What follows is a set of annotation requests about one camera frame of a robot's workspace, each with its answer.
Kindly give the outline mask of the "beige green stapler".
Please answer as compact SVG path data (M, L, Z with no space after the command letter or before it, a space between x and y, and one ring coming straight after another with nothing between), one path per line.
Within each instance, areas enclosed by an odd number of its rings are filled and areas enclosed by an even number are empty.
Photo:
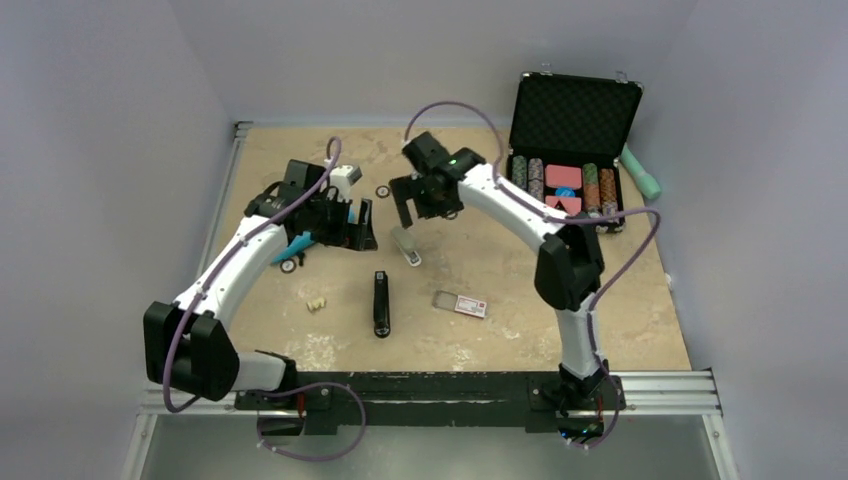
M414 237L403 227L395 226L391 229L391 236L398 249L411 267L417 267L422 259L417 251Z

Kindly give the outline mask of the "black stapler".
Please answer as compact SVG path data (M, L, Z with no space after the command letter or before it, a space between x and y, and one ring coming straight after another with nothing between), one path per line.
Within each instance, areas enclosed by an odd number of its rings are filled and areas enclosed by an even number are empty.
M389 279L385 271L376 271L374 274L373 324L374 334L378 338L384 339L390 335Z

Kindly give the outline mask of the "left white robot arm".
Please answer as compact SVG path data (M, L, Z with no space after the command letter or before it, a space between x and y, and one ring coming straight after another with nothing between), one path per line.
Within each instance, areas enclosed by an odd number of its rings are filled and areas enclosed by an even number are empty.
M207 400L259 390L272 408L292 405L295 362L272 352L237 351L228 328L263 271L293 240L310 235L326 246L376 250L372 201L352 207L350 190L361 176L355 165L290 160L284 176L248 203L236 233L194 284L144 313L148 379Z

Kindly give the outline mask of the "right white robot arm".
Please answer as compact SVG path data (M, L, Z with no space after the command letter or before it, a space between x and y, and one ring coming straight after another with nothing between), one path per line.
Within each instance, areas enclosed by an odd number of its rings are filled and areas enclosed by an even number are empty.
M498 176L473 150L451 153L428 132L406 141L402 154L413 172L389 182L401 227L470 206L523 241L536 255L535 290L556 313L563 397L576 407L596 399L608 365L589 315L605 264L588 218L568 217L547 206Z

